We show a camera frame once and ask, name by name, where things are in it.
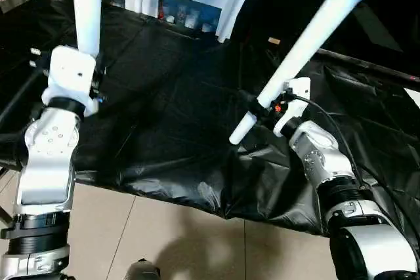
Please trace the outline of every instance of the black plastic sheet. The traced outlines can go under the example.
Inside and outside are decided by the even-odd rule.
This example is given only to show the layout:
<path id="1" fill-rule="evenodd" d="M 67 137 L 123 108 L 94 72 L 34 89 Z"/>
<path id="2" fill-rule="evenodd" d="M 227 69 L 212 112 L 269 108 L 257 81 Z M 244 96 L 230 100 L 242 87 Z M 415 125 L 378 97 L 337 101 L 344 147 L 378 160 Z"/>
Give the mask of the black plastic sheet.
<path id="1" fill-rule="evenodd" d="M 0 19 L 2 36 L 7 33 L 0 50 L 2 104 L 29 74 L 30 47 L 75 45 L 72 12 L 72 0 L 32 0 Z M 108 66 L 100 89 L 108 101 L 81 126 L 78 182 L 326 234 L 314 190 L 283 138 L 255 127 L 241 146 L 228 142 L 245 113 L 238 89 L 258 94 L 274 71 L 260 48 L 198 39 L 106 6 L 100 45 Z M 311 78 L 311 99 L 336 119 L 357 162 L 385 180 L 419 226 L 420 110 L 401 86 L 351 67 L 318 59 L 300 75 Z M 40 80 L 2 132 L 25 126 L 45 85 Z M 308 107 L 304 118 L 335 134 L 317 110 Z M 383 189 L 364 176 L 411 235 Z"/>

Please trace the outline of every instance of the tile floor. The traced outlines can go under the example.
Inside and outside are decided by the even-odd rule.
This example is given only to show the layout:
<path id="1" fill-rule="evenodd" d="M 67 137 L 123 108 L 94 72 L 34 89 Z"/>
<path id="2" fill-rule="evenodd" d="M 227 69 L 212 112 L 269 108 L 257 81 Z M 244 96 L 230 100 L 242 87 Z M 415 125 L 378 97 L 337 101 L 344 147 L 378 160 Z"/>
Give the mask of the tile floor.
<path id="1" fill-rule="evenodd" d="M 9 212 L 17 178 L 0 178 Z M 162 280 L 335 279 L 323 237 L 79 184 L 73 203 L 65 272 L 77 280 L 122 280 L 140 258 L 159 266 Z"/>

